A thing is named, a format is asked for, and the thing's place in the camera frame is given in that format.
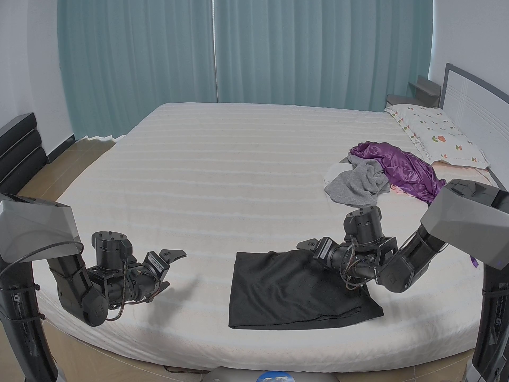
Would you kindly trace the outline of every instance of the tiled floor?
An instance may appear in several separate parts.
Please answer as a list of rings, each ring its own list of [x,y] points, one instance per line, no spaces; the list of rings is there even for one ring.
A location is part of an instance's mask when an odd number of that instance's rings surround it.
[[[92,162],[109,150],[113,141],[81,140],[53,163],[45,166],[19,193],[27,197],[56,201]],[[64,334],[48,321],[44,323],[51,352],[63,368],[68,382],[199,382],[203,373],[168,372],[161,365],[124,358],[92,347]],[[378,372],[339,373],[341,382],[459,382],[473,351],[414,367]],[[22,373],[0,328],[0,380],[22,381]]]

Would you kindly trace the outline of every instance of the gray knit cloth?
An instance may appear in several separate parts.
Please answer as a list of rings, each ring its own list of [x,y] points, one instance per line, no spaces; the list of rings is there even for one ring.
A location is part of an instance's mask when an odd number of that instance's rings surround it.
[[[352,171],[344,171],[325,187],[330,199],[339,204],[366,207],[377,204],[378,194],[390,191],[389,179],[380,163],[348,154]]]

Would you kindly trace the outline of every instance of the blue round sticker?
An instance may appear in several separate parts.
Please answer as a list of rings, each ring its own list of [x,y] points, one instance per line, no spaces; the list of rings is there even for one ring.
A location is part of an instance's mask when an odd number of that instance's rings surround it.
[[[256,382],[295,382],[295,379],[286,372],[270,371],[260,375]]]

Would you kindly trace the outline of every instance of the white wall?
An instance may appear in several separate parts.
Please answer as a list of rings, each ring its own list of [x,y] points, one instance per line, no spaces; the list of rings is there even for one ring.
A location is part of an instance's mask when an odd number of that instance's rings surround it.
[[[509,0],[434,0],[429,79],[447,62],[509,94]]]
[[[34,112],[51,152],[73,132],[60,75],[57,0],[0,0],[0,126]]]

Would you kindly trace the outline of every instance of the folded black garment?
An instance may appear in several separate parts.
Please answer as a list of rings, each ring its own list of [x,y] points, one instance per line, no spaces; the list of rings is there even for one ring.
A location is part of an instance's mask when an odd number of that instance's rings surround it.
[[[308,251],[237,253],[230,328],[339,328],[381,316],[367,287],[347,290]]]

